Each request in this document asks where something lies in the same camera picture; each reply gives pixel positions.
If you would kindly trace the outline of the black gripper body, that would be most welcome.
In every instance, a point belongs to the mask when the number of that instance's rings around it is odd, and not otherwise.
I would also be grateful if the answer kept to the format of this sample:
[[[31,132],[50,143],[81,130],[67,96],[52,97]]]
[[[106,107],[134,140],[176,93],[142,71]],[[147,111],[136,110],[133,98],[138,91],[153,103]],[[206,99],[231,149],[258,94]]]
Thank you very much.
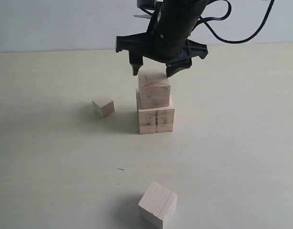
[[[164,0],[155,4],[148,28],[144,33],[118,36],[115,51],[134,51],[161,63],[173,63],[193,57],[204,59],[205,44],[188,39],[206,0]]]

